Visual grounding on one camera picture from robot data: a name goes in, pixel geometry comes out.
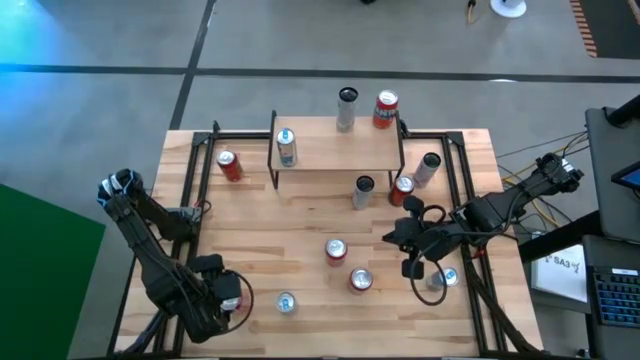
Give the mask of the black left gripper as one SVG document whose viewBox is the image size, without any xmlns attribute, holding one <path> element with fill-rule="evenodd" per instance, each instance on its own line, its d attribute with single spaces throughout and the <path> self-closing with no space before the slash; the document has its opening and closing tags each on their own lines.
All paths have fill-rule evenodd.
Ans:
<svg viewBox="0 0 640 360">
<path fill-rule="evenodd" d="M 187 317 L 185 330 L 194 343 L 223 335 L 229 331 L 233 312 L 222 310 L 222 301 L 215 298 L 211 283 L 224 270 L 222 257 L 218 254 L 199 256 L 186 266 L 185 293 L 187 295 Z"/>
</svg>

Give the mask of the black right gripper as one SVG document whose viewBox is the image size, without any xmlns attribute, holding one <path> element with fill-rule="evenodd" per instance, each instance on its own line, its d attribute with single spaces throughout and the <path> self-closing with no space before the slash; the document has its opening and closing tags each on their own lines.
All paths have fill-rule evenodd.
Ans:
<svg viewBox="0 0 640 360">
<path fill-rule="evenodd" d="M 444 208 L 440 205 L 426 205 L 413 195 L 404 199 L 403 208 L 409 212 L 409 216 L 399 221 L 400 229 L 395 229 L 382 237 L 383 240 L 400 240 L 400 242 L 391 241 L 391 244 L 408 255 L 408 258 L 402 262 L 402 275 L 409 279 L 423 279 L 425 262 L 433 263 L 437 270 L 442 271 L 439 261 L 449 252 L 447 237 L 451 233 L 451 223 L 444 221 Z M 407 240 L 414 228 L 438 228 L 440 239 L 429 250 L 412 251 Z"/>
</svg>

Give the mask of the red Fanta strawberry can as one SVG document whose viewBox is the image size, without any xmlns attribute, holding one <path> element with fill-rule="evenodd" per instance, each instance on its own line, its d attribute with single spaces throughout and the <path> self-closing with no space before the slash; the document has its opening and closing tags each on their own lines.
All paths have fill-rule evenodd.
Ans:
<svg viewBox="0 0 640 360">
<path fill-rule="evenodd" d="M 329 239 L 325 244 L 326 260 L 329 266 L 341 266 L 348 252 L 347 244 L 341 239 Z"/>
<path fill-rule="evenodd" d="M 389 128 L 396 116 L 398 95 L 391 90 L 381 91 L 377 98 L 372 116 L 372 123 L 376 128 Z"/>
<path fill-rule="evenodd" d="M 373 280 L 373 274 L 368 269 L 354 268 L 349 275 L 349 290 L 356 295 L 361 295 L 372 287 Z"/>
</svg>

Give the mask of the white Celsius can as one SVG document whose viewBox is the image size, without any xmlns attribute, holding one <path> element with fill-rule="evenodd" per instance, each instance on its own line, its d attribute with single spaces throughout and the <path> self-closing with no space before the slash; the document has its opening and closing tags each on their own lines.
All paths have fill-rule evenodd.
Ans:
<svg viewBox="0 0 640 360">
<path fill-rule="evenodd" d="M 441 157 L 437 153 L 425 153 L 419 161 L 413 175 L 415 187 L 424 188 L 439 169 L 441 162 Z"/>
<path fill-rule="evenodd" d="M 353 87 L 344 87 L 339 90 L 336 117 L 336 128 L 339 132 L 350 132 L 353 129 L 358 96 L 358 91 Z"/>
<path fill-rule="evenodd" d="M 365 209 L 371 200 L 375 181 L 368 175 L 359 176 L 355 182 L 352 203 L 355 210 Z"/>
</svg>

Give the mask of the silver blue drink can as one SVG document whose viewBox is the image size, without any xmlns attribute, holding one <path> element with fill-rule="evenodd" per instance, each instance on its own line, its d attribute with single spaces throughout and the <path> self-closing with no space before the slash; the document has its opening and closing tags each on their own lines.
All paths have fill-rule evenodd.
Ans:
<svg viewBox="0 0 640 360">
<path fill-rule="evenodd" d="M 276 136 L 281 164 L 285 167 L 293 167 L 297 163 L 296 138 L 290 128 L 281 129 Z"/>
<path fill-rule="evenodd" d="M 295 296 L 288 291 L 281 292 L 276 298 L 276 308 L 281 314 L 293 314 L 297 309 Z"/>
<path fill-rule="evenodd" d="M 436 270 L 426 280 L 427 288 L 430 291 L 441 291 L 445 287 L 455 287 L 458 284 L 459 276 L 455 268 L 447 267 L 442 271 Z"/>
</svg>

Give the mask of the red Coca-Cola Zero can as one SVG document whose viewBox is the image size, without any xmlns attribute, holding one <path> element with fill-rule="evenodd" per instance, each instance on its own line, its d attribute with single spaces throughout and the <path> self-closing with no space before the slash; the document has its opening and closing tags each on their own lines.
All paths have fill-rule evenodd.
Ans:
<svg viewBox="0 0 640 360">
<path fill-rule="evenodd" d="M 230 151 L 223 150 L 217 157 L 216 162 L 225 178 L 230 182 L 240 181 L 243 177 L 243 169 L 238 156 Z"/>
</svg>

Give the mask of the wooden shelf with black legs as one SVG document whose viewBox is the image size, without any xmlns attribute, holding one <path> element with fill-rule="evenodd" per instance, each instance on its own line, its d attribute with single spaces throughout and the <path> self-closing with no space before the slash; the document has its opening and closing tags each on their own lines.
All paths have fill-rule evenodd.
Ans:
<svg viewBox="0 0 640 360">
<path fill-rule="evenodd" d="M 393 181 L 405 167 L 403 125 L 395 116 L 389 128 L 379 129 L 369 117 L 358 116 L 353 129 L 342 133 L 334 116 L 281 116 L 273 111 L 267 157 L 272 184 L 279 186 L 282 172 L 304 171 L 386 172 Z M 279 151 L 278 134 L 285 128 L 293 132 L 292 166 L 282 163 Z"/>
</svg>

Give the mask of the red soda can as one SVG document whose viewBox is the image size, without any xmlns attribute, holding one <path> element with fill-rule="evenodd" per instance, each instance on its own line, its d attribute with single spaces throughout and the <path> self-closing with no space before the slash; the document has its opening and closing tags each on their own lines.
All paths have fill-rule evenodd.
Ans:
<svg viewBox="0 0 640 360">
<path fill-rule="evenodd" d="M 401 175 L 391 186 L 388 194 L 389 203 L 395 207 L 401 207 L 404 199 L 414 191 L 414 181 L 411 177 Z"/>
</svg>

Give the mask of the white SA3 sign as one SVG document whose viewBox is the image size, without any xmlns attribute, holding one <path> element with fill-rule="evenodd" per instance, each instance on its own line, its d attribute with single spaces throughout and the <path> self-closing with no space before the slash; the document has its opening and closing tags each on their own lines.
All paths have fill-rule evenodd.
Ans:
<svg viewBox="0 0 640 360">
<path fill-rule="evenodd" d="M 574 245 L 531 263 L 531 287 L 582 303 L 588 302 L 582 245 Z"/>
</svg>

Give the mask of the green floor mat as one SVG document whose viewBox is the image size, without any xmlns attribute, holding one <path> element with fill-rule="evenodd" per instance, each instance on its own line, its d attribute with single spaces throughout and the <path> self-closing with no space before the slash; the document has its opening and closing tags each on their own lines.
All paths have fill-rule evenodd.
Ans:
<svg viewBox="0 0 640 360">
<path fill-rule="evenodd" d="M 104 232 L 0 185 L 0 360 L 66 360 Z"/>
</svg>

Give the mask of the backlit black keyboard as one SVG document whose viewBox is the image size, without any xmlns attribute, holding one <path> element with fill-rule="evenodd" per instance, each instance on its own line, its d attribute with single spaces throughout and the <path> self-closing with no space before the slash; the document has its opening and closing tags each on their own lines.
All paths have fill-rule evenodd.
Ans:
<svg viewBox="0 0 640 360">
<path fill-rule="evenodd" d="M 640 328 L 640 270 L 593 267 L 590 285 L 600 324 Z"/>
</svg>

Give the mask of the grey keyboard desk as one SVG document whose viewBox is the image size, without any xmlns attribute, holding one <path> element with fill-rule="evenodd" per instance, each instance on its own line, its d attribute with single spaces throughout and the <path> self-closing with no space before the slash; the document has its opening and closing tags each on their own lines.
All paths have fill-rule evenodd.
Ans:
<svg viewBox="0 0 640 360">
<path fill-rule="evenodd" d="M 587 321 L 589 349 L 599 360 L 640 360 L 640 328 L 606 326 L 599 323 L 592 293 L 593 267 L 640 270 L 640 245 L 586 235 L 582 238 L 590 319 Z"/>
</svg>

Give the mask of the black monitor pole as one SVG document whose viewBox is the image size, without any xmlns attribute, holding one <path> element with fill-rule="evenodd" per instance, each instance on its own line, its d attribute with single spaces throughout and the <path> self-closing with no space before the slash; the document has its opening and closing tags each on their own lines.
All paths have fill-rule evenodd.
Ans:
<svg viewBox="0 0 640 360">
<path fill-rule="evenodd" d="M 632 120 L 640 120 L 640 94 L 618 108 L 603 108 L 607 122 L 617 128 L 626 128 Z"/>
</svg>

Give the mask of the black mat with orange-striped edge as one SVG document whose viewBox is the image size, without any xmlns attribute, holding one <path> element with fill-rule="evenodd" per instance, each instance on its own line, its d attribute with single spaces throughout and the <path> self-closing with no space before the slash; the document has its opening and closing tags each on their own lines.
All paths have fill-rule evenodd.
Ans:
<svg viewBox="0 0 640 360">
<path fill-rule="evenodd" d="M 569 0 L 586 53 L 640 60 L 640 0 Z"/>
</svg>

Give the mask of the black aluminium table frame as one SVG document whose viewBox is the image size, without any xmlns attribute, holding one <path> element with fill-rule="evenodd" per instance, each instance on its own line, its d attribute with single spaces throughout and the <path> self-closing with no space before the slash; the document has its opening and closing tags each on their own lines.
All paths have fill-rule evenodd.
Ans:
<svg viewBox="0 0 640 360">
<path fill-rule="evenodd" d="M 270 124 L 264 131 L 170 131 L 160 158 L 152 194 L 167 207 L 201 205 L 199 236 L 168 246 L 182 261 L 218 253 L 225 265 L 249 281 L 255 302 L 236 312 L 229 334 L 192 342 L 182 323 L 163 321 L 156 338 L 141 353 L 129 347 L 150 323 L 155 307 L 148 300 L 141 268 L 133 265 L 110 355 L 119 360 L 173 358 L 370 358 L 473 357 L 504 349 L 507 342 L 486 307 L 464 283 L 445 302 L 424 306 L 402 276 L 402 253 L 382 236 L 403 210 L 387 199 L 386 172 L 282 172 L 272 184 L 267 157 Z M 499 191 L 500 176 L 489 133 L 484 129 L 414 130 L 403 136 L 404 172 L 422 155 L 435 152 L 443 165 L 420 191 L 429 205 L 447 209 L 475 195 Z M 230 182 L 216 162 L 223 150 L 234 152 L 243 169 Z M 352 195 L 359 176 L 375 181 L 369 205 L 355 210 Z M 344 263 L 328 265 L 325 244 L 341 239 L 348 246 Z M 373 274 L 372 287 L 349 290 L 357 267 Z M 291 292 L 293 314 L 281 314 L 276 298 Z"/>
</svg>

